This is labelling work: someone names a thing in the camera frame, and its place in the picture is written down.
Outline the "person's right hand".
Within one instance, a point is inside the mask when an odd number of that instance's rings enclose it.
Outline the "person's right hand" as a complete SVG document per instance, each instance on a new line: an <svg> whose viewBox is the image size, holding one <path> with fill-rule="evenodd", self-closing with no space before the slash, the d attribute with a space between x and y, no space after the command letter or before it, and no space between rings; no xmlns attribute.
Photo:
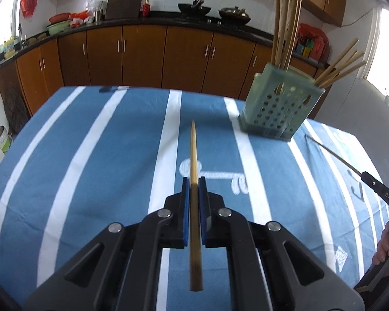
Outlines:
<svg viewBox="0 0 389 311"><path fill-rule="evenodd" d="M389 221L386 223L381 233L381 238L377 243L377 250L372 257L372 264L379 265L389 257Z"/></svg>

